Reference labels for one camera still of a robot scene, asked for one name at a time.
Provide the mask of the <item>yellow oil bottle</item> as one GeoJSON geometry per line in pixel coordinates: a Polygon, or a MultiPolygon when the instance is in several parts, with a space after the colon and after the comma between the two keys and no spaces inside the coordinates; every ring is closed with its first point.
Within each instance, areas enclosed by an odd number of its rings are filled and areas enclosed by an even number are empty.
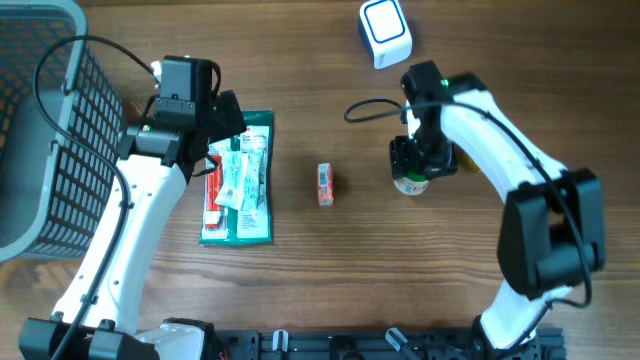
{"type": "Polygon", "coordinates": [[[482,172],[479,166],[465,152],[461,152],[457,155],[457,161],[458,161],[458,165],[467,172],[470,172],[470,173],[482,172]]]}

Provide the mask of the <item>green white gloves package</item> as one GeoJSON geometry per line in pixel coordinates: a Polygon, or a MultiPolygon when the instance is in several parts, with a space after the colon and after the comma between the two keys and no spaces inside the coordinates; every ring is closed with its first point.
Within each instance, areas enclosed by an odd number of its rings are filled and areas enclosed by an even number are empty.
{"type": "Polygon", "coordinates": [[[214,160],[209,155],[204,170],[205,188],[202,217],[202,229],[199,244],[202,246],[250,246],[272,241],[272,216],[270,201],[270,170],[273,150],[273,112],[270,110],[244,110],[243,117],[247,130],[230,139],[208,145],[219,151],[263,151],[261,169],[260,198],[258,208],[252,211],[237,211],[223,207],[220,227],[216,230],[205,229],[206,211],[206,175],[214,160]]]}

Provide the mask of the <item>green lid jar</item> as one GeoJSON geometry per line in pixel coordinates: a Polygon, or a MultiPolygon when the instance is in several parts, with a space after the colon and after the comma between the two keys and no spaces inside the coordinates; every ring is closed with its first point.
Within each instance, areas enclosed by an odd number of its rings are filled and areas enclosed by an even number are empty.
{"type": "Polygon", "coordinates": [[[394,185],[403,194],[416,196],[422,194],[428,187],[430,180],[424,175],[409,172],[406,177],[394,180],[394,185]]]}

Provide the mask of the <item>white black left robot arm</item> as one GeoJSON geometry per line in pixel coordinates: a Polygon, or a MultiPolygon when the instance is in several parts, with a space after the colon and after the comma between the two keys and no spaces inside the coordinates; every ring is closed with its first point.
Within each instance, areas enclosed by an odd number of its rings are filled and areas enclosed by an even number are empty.
{"type": "Polygon", "coordinates": [[[116,182],[79,272],[48,320],[19,335],[26,359],[215,359],[213,324],[170,318],[139,333],[144,281],[160,235],[208,145],[246,129],[233,91],[211,60],[167,56],[151,116],[120,139],[116,182]]]}

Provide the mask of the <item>mint green sachet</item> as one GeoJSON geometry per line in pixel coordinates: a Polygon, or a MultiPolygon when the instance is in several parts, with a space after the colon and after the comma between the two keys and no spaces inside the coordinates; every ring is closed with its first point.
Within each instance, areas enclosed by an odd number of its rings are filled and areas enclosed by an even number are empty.
{"type": "Polygon", "coordinates": [[[263,151],[223,152],[223,180],[215,203],[237,211],[256,210],[263,157],[263,151]]]}

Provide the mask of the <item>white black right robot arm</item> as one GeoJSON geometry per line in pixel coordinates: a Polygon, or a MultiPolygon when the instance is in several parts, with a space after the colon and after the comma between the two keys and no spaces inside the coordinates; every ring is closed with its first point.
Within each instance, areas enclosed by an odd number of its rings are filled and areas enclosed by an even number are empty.
{"type": "Polygon", "coordinates": [[[503,283],[477,323],[493,357],[511,355],[532,343],[555,305],[590,305],[592,275],[606,258],[601,184],[592,171],[570,170],[537,147],[472,73],[445,78],[427,61],[411,66],[400,84],[407,132],[389,145],[396,188],[419,195],[454,175],[461,149],[504,204],[503,283]]]}

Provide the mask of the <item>red coffee stick sachet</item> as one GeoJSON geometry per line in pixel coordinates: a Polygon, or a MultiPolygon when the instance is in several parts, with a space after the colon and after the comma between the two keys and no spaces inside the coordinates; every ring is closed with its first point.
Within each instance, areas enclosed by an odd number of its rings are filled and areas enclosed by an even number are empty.
{"type": "Polygon", "coordinates": [[[216,198],[223,183],[222,157],[214,147],[210,148],[209,155],[214,160],[214,164],[209,168],[209,173],[206,175],[207,190],[204,224],[206,230],[216,230],[220,227],[223,215],[222,206],[216,203],[216,198]]]}

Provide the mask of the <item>small orange box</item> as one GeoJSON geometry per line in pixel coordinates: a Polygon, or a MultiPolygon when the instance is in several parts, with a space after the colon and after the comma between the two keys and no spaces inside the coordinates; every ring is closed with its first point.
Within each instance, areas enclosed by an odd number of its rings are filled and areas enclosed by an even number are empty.
{"type": "Polygon", "coordinates": [[[321,163],[317,167],[318,203],[328,207],[334,203],[333,171],[329,163],[321,163]]]}

